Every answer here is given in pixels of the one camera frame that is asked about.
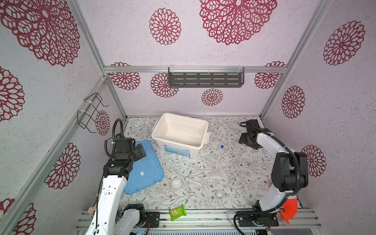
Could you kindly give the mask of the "white plastic storage bin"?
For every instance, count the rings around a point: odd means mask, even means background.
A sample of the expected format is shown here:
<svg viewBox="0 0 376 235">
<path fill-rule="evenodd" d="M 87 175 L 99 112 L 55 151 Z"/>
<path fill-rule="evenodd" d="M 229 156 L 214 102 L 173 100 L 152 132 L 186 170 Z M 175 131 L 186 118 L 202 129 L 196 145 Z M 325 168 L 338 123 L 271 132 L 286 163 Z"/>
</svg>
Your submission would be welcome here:
<svg viewBox="0 0 376 235">
<path fill-rule="evenodd" d="M 197 159 L 211 133 L 206 120 L 164 113 L 154 124 L 151 137 L 160 150 Z"/>
</svg>

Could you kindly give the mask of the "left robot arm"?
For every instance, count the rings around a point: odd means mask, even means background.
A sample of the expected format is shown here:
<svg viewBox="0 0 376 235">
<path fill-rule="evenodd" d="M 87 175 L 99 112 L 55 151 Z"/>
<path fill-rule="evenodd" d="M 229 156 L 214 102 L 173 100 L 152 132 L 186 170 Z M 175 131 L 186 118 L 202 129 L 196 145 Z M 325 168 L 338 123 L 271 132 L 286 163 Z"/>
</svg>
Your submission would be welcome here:
<svg viewBox="0 0 376 235">
<path fill-rule="evenodd" d="M 132 235 L 135 227 L 146 222 L 145 208 L 142 204 L 126 206 L 118 221 L 118 206 L 127 184 L 133 164 L 146 157 L 141 144 L 135 139 L 124 137 L 123 121 L 118 118 L 112 128 L 112 152 L 105 147 L 109 156 L 103 167 L 102 183 L 98 189 L 96 211 L 87 235 Z"/>
</svg>

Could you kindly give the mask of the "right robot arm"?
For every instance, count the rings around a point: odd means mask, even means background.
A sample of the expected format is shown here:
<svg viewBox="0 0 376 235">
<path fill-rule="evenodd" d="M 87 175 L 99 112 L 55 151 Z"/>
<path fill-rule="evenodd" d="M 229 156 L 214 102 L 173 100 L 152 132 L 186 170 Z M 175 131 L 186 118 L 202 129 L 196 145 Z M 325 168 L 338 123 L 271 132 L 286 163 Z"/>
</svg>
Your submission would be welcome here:
<svg viewBox="0 0 376 235">
<path fill-rule="evenodd" d="M 264 148 L 275 157 L 271 172 L 271 186 L 266 195 L 252 206 L 250 211 L 239 211 L 233 217 L 236 230 L 243 234 L 241 226 L 277 226 L 277 213 L 289 223 L 298 210 L 297 193 L 308 185 L 308 159 L 303 152 L 295 152 L 279 140 L 258 121 L 250 119 L 240 123 L 246 132 L 240 144 L 259 149 Z"/>
</svg>

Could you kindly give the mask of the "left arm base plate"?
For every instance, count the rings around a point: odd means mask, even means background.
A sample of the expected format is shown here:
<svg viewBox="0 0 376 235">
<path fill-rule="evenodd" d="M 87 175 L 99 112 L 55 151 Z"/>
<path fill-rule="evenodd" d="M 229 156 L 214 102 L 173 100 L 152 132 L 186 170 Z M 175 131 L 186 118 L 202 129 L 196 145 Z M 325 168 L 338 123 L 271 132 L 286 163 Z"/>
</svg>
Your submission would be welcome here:
<svg viewBox="0 0 376 235">
<path fill-rule="evenodd" d="M 161 213 L 159 211 L 141 212 L 136 209 L 128 209 L 122 214 L 116 227 L 121 229 L 131 229 L 131 225 L 136 228 L 158 228 Z"/>
</svg>

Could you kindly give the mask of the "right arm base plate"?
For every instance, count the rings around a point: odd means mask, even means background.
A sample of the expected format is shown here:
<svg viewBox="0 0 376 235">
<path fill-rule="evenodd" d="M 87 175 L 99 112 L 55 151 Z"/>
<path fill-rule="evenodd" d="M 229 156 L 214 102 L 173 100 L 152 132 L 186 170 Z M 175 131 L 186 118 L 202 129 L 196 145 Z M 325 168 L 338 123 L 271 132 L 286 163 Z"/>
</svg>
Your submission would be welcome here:
<svg viewBox="0 0 376 235">
<path fill-rule="evenodd" d="M 240 227 L 278 227 L 277 213 L 252 214 L 249 211 L 238 212 Z"/>
</svg>

